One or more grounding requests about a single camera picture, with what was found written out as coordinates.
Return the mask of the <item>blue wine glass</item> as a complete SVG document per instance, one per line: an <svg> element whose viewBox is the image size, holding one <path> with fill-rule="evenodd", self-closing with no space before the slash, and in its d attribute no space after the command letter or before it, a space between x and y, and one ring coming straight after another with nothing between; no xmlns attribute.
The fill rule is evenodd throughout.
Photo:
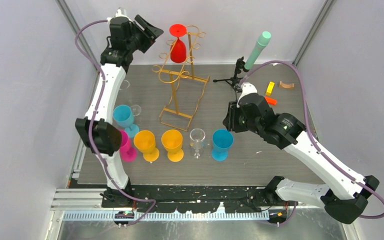
<svg viewBox="0 0 384 240"><path fill-rule="evenodd" d="M134 138L140 131L137 124L134 123L135 118L133 111L128 105L118 105L113 110L113 119L116 123L123 128L129 138Z"/></svg>
<svg viewBox="0 0 384 240"><path fill-rule="evenodd" d="M225 129L216 130L212 135L212 158L218 162L226 160L233 143L234 137L229 131Z"/></svg>

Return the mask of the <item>red wine glass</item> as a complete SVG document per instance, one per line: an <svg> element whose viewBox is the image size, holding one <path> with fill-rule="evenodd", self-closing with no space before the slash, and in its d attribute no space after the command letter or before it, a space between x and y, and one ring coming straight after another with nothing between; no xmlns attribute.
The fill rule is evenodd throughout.
<svg viewBox="0 0 384 240"><path fill-rule="evenodd" d="M187 28L179 23L173 24L169 28L170 34L175 37L175 43L171 47L170 59L172 62L180 64L187 58L187 50L185 43L181 40L181 37L187 34Z"/></svg>

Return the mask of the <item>clear wine glass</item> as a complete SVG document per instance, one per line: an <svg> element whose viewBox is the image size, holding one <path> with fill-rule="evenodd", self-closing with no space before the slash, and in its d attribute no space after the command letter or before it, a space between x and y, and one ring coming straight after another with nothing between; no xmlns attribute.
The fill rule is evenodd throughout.
<svg viewBox="0 0 384 240"><path fill-rule="evenodd" d="M119 87L119 95L125 105L128 105L134 117L141 114L142 108L134 100L134 90L130 82L124 79Z"/></svg>
<svg viewBox="0 0 384 240"><path fill-rule="evenodd" d="M189 134L191 154L195 159L199 159L205 148L206 133L201 128L194 128Z"/></svg>

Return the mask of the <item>yellow wine glass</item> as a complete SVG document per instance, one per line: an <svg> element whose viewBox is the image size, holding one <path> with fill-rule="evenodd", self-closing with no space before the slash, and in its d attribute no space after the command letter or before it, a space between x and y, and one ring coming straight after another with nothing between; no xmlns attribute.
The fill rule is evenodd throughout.
<svg viewBox="0 0 384 240"><path fill-rule="evenodd" d="M139 131L135 135L133 143L134 146L142 153L145 161L152 163L159 158L160 152L156 146L156 138L151 131Z"/></svg>
<svg viewBox="0 0 384 240"><path fill-rule="evenodd" d="M183 159L183 135L181 132L176 129L167 130L161 136L161 143L171 162L179 162Z"/></svg>

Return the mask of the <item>pink wine glass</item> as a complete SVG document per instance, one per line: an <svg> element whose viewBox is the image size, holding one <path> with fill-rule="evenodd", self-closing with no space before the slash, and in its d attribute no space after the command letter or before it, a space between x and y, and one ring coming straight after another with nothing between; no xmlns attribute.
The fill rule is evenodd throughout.
<svg viewBox="0 0 384 240"><path fill-rule="evenodd" d="M120 130L121 144L119 147L120 157L123 161L130 163L133 162L137 157L137 150L132 146L129 135L124 131Z"/></svg>

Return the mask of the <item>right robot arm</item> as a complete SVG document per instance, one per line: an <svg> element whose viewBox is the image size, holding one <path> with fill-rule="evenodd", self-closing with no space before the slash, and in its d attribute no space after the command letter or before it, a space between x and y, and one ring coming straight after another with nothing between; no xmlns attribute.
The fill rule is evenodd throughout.
<svg viewBox="0 0 384 240"><path fill-rule="evenodd" d="M271 205L302 202L325 210L343 224L351 224L362 215L369 197L380 184L375 176L362 176L351 169L346 173L353 179L346 177L326 160L330 154L327 150L316 149L299 119L290 113L274 113L266 99L257 93L229 102L222 123L229 132L249 131L259 135L266 143L300 160L323 181L311 184L274 176L263 190Z"/></svg>

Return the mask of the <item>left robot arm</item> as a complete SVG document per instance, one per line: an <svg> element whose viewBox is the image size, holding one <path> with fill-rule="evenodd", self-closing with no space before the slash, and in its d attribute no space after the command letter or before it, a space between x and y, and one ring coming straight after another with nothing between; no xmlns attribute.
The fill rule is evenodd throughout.
<svg viewBox="0 0 384 240"><path fill-rule="evenodd" d="M110 31L106 47L99 62L89 59L100 73L98 84L84 117L75 120L75 129L102 166L107 185L104 197L113 195L116 203L128 207L134 197L120 156L123 137L113 125L115 101L134 52L145 53L164 31L139 14L130 19L121 13L102 22L108 24Z"/></svg>

